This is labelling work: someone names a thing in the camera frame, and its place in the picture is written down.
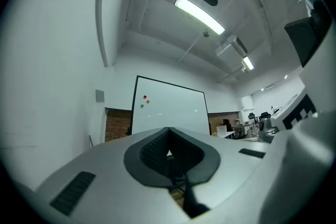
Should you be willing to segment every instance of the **black panel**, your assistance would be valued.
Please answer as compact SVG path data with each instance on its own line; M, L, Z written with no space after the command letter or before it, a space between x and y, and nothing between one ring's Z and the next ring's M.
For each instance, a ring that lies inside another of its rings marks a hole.
M301 111L306 112L307 116L305 118L308 117L309 112L316 112L316 108L308 95L305 95L296 108L294 108L293 111L290 112L289 115L282 121L286 129L292 129L293 126L291 122L293 120L297 120L297 122L302 120L302 116L300 114Z
M173 187L166 155L171 151L174 169L182 171L191 186L207 182L216 172L221 157L213 147L185 133L165 127L131 145L125 152L124 164L131 176L150 187Z
M168 132L164 132L141 148L140 159L147 167L166 176L169 172L167 166L168 151Z
M248 150L247 148L242 148L239 153L243 153L249 156L257 157L257 158L263 158L265 156L265 152L260 152L260 151L253 151L253 150Z
M52 207L69 216L96 176L80 172L50 203Z
M302 67L308 63L319 48L331 25L331 16L322 1L314 2L311 17L285 26L298 53Z

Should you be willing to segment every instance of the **ceiling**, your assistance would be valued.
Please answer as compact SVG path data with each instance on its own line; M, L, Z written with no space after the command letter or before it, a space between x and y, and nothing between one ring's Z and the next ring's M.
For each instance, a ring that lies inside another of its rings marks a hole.
M209 13L224 28L225 32L218 35L207 28L201 21L174 6L176 0L131 0L127 15L127 39L133 46L146 47L146 43L137 42L139 35L151 37L147 49L156 50L165 55L178 54L180 59L191 44L199 39L190 50L190 54L197 56L203 62L212 66L214 74L221 73L225 77L235 70L219 58L215 50L230 35L237 35L245 45L249 58L255 69L251 73L238 73L230 81L250 79L253 72L262 72L265 60L270 57L281 57L277 62L286 64L298 57L286 57L295 54L293 45L287 36L284 26L292 21L307 17L304 2L298 0L219 0L219 4L211 7L203 0L189 0ZM204 30L210 36L203 37Z

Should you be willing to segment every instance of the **fluorescent light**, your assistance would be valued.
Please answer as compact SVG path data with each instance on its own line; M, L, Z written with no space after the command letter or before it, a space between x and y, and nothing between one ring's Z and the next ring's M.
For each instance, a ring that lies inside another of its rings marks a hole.
M224 27L221 26L213 17L201 8L197 7L195 4L191 3L189 0L176 0L175 7L188 12L190 15L199 19L219 35L225 31Z
M254 67L253 67L253 65L252 65L252 63L251 63L251 61L250 61L250 59L248 59L247 56L244 57L243 60L244 60L245 64L248 66L248 68L249 68L250 70L254 69Z

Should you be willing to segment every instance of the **white wall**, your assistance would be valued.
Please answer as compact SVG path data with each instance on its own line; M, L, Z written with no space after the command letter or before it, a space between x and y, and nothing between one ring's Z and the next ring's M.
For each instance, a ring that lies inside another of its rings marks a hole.
M259 91L252 95L254 101L254 111L256 116L263 112L273 114L271 106L284 106L295 94L303 90L305 85L298 75L288 78L279 86L274 86L270 90Z
M265 88L266 86L281 80L285 75L293 73L301 67L300 60L294 46L287 36L280 42L278 49L271 56L259 59L254 70L243 74L243 79L234 83L236 94L239 98Z
M131 110L136 76L177 84L205 93L208 113L238 111L235 92L207 73L149 50L126 46L114 65L115 87L106 106Z
M103 66L94 11L95 0L11 0L2 18L1 154L31 189L87 150L89 134L102 140L95 89L110 91L114 68ZM116 40L107 38L113 58Z

